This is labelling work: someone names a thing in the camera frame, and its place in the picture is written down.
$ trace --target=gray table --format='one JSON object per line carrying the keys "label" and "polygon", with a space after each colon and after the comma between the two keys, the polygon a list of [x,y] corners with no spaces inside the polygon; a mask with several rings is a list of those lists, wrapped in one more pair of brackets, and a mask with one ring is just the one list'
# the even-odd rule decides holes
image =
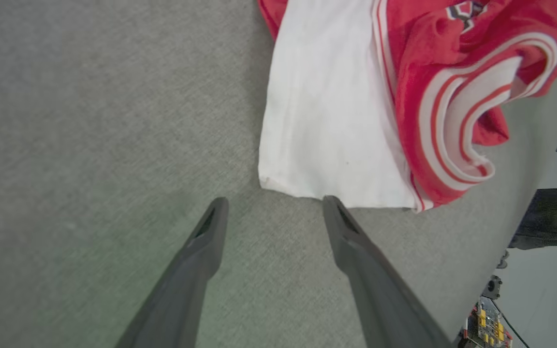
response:
{"label": "gray table", "polygon": [[[231,215],[200,347],[363,347],[319,201],[263,191],[272,40],[254,0],[0,0],[0,347],[109,347],[210,200]],[[496,176],[354,216],[451,336],[557,143],[557,83],[506,107]]]}

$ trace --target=red and white jersey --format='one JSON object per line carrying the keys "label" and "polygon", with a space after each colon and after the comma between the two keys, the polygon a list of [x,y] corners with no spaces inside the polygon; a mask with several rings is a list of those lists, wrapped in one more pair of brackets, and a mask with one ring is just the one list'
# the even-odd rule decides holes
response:
{"label": "red and white jersey", "polygon": [[493,176],[471,145],[506,141],[499,105],[557,77],[557,0],[289,0],[284,16],[263,13],[280,31],[259,178],[293,196],[449,203]]}

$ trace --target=black cable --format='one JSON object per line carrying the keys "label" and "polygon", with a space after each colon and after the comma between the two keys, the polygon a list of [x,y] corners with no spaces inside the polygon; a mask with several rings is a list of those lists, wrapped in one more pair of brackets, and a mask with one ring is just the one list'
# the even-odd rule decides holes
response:
{"label": "black cable", "polygon": [[524,346],[526,346],[526,348],[530,348],[530,346],[528,346],[528,343],[526,343],[524,341],[524,339],[521,338],[521,336],[519,335],[517,330],[515,330],[515,328],[513,328],[513,326],[509,322],[509,320],[506,319],[506,316],[504,315],[504,313],[502,313],[502,311],[500,310],[500,307],[498,307],[498,304],[494,300],[491,300],[491,302],[493,303],[493,306],[495,306],[496,309],[500,312],[500,314],[502,315],[502,318],[504,318],[504,321],[506,321],[506,324],[509,326],[509,328],[511,328],[511,330],[517,335],[517,338],[519,338],[519,341],[521,341],[524,344]]}

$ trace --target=gray tabletop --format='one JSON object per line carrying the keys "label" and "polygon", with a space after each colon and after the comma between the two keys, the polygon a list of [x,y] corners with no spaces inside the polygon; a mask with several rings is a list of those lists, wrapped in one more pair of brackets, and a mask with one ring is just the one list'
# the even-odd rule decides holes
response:
{"label": "gray tabletop", "polygon": [[[321,203],[263,191],[254,0],[0,0],[0,347],[115,344],[205,207],[231,203],[199,347],[364,347]],[[557,143],[557,82],[506,108],[497,174],[354,216],[454,335]]]}

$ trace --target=logo on jersey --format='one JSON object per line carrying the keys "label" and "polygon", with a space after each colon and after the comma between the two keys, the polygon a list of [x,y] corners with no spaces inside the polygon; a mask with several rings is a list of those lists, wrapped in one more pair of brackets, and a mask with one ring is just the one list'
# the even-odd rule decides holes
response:
{"label": "logo on jersey", "polygon": [[464,22],[464,30],[461,33],[465,33],[474,27],[474,21],[472,19],[484,13],[486,9],[487,6],[469,0],[447,7],[446,13],[450,19],[458,19]]}

